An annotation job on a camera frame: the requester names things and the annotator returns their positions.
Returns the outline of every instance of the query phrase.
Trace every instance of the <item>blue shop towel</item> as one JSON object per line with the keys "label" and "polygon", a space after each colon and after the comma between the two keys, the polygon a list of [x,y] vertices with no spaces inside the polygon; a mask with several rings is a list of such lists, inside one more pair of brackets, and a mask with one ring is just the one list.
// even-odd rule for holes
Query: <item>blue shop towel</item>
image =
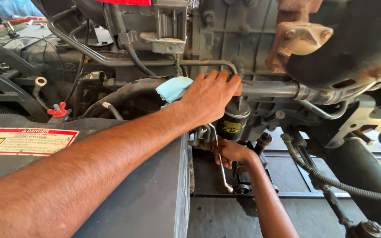
{"label": "blue shop towel", "polygon": [[157,93],[162,100],[172,103],[180,98],[186,92],[186,89],[193,83],[193,80],[187,77],[179,76],[167,80],[156,88]]}

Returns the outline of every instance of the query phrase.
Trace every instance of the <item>danger sticker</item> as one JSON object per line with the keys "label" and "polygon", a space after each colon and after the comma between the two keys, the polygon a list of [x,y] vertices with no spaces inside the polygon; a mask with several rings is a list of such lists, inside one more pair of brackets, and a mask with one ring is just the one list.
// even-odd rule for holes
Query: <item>danger sticker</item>
{"label": "danger sticker", "polygon": [[0,154],[48,156],[69,146],[77,130],[0,128]]}

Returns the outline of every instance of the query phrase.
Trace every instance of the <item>gray metal panel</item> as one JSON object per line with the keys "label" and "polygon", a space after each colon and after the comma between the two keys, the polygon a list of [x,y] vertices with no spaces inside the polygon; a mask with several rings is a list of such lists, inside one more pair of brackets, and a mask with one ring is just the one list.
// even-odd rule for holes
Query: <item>gray metal panel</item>
{"label": "gray metal panel", "polygon": [[[19,115],[0,114],[0,127],[79,130],[75,142],[118,123],[87,118],[45,124]],[[40,158],[0,155],[0,177]],[[188,140],[184,134],[133,171],[73,237],[186,237],[190,199],[188,164]]]}

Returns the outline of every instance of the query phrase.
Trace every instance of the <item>black oil filter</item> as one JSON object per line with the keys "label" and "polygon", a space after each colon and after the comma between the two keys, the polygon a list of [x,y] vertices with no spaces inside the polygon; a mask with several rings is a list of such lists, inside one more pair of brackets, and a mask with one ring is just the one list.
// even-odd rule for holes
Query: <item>black oil filter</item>
{"label": "black oil filter", "polygon": [[219,136],[231,141],[238,141],[250,114],[251,108],[247,102],[242,101],[238,108],[237,103],[231,100],[226,106],[224,116],[220,119]]}

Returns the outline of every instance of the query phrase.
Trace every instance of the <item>wrench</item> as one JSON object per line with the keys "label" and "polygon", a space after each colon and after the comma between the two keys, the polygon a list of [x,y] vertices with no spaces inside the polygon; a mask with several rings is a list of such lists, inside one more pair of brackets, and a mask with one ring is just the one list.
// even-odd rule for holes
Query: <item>wrench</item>
{"label": "wrench", "polygon": [[[218,147],[219,146],[219,138],[217,137],[217,132],[215,131],[215,126],[213,126],[213,124],[211,124],[211,123],[208,123],[208,125],[214,130],[215,142],[217,143],[217,147]],[[219,154],[219,158],[220,158],[221,175],[223,176],[224,186],[227,188],[227,191],[230,194],[233,194],[232,186],[226,182],[226,176],[224,174],[224,167],[223,167],[223,163],[221,162],[221,155],[220,154]]]}

